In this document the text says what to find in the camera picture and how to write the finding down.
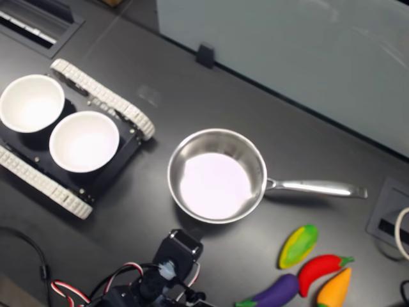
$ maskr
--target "purple eggplant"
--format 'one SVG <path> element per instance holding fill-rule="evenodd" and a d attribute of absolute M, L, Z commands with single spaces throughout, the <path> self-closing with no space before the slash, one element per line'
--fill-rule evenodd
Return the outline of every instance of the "purple eggplant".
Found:
<path fill-rule="evenodd" d="M 290 302 L 300 290 L 298 278 L 292 274 L 282 275 L 267 290 L 250 299 L 236 303 L 236 307 L 281 307 Z"/>

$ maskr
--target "plastic toy vegetable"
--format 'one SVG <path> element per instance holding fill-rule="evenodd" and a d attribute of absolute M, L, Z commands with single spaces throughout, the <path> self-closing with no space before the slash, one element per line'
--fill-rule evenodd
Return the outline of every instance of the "plastic toy vegetable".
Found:
<path fill-rule="evenodd" d="M 298 275 L 300 295 L 307 297 L 311 283 L 324 275 L 342 269 L 344 265 L 352 261 L 353 257 L 340 257 L 335 255 L 322 255 L 310 260 L 302 267 Z"/>
<path fill-rule="evenodd" d="M 292 274 L 282 275 L 270 288 L 243 302 L 236 303 L 236 307 L 280 307 L 291 301 L 300 284 L 298 278 Z"/>
<path fill-rule="evenodd" d="M 318 229 L 305 225 L 296 230 L 285 243 L 279 260 L 279 267 L 287 269 L 302 261 L 315 247 Z"/>
<path fill-rule="evenodd" d="M 347 268 L 325 284 L 318 294 L 318 307 L 342 307 L 351 280 L 351 268 Z"/>

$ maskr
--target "saucepan handle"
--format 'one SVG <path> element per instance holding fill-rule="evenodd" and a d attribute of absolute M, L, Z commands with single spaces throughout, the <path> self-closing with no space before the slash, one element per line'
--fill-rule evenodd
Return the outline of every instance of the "saucepan handle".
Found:
<path fill-rule="evenodd" d="M 364 187 L 357 187 L 351 184 L 324 180 L 276 181 L 268 178 L 266 191 L 272 189 L 308 192 L 348 198 L 368 197 L 367 190 Z"/>

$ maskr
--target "orange vegetable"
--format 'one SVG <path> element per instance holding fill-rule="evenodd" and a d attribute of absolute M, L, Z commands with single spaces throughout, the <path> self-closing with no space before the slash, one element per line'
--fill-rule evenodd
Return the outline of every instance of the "orange vegetable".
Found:
<path fill-rule="evenodd" d="M 351 268 L 330 279 L 318 294 L 318 307 L 342 307 L 351 280 Z"/>

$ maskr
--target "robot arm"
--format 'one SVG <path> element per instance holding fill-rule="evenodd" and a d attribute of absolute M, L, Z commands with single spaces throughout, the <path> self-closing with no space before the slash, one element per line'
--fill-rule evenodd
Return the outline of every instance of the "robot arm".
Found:
<path fill-rule="evenodd" d="M 183 230 L 172 230 L 153 259 L 154 269 L 146 271 L 143 278 L 129 286 L 112 287 L 86 307 L 215 307 L 205 301 L 204 293 L 195 292 L 182 282 L 202 252 L 203 245 L 198 240 Z M 186 304 L 166 296 L 175 285 L 185 287 Z"/>

